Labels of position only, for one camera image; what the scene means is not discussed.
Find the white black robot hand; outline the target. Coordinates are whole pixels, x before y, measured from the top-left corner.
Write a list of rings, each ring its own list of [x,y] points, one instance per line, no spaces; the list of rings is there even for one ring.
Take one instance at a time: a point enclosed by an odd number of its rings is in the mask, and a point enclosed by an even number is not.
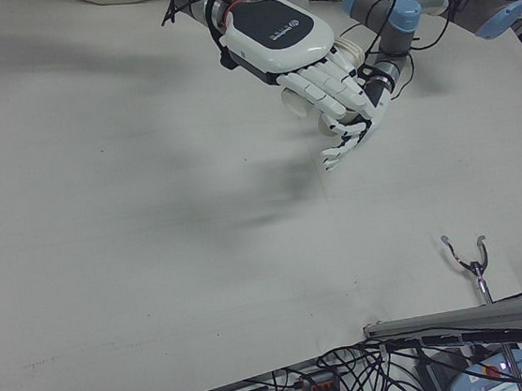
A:
[[[307,10],[287,0],[234,2],[223,32],[234,62],[320,113],[339,118],[362,105],[354,65],[337,50],[331,26]]]
[[[339,118],[332,113],[320,114],[321,124],[340,138],[339,145],[321,152],[325,171],[331,171],[350,151],[365,144],[373,136],[392,101],[389,85],[386,78],[374,76],[362,85],[357,94],[362,102],[358,108],[347,109]]]

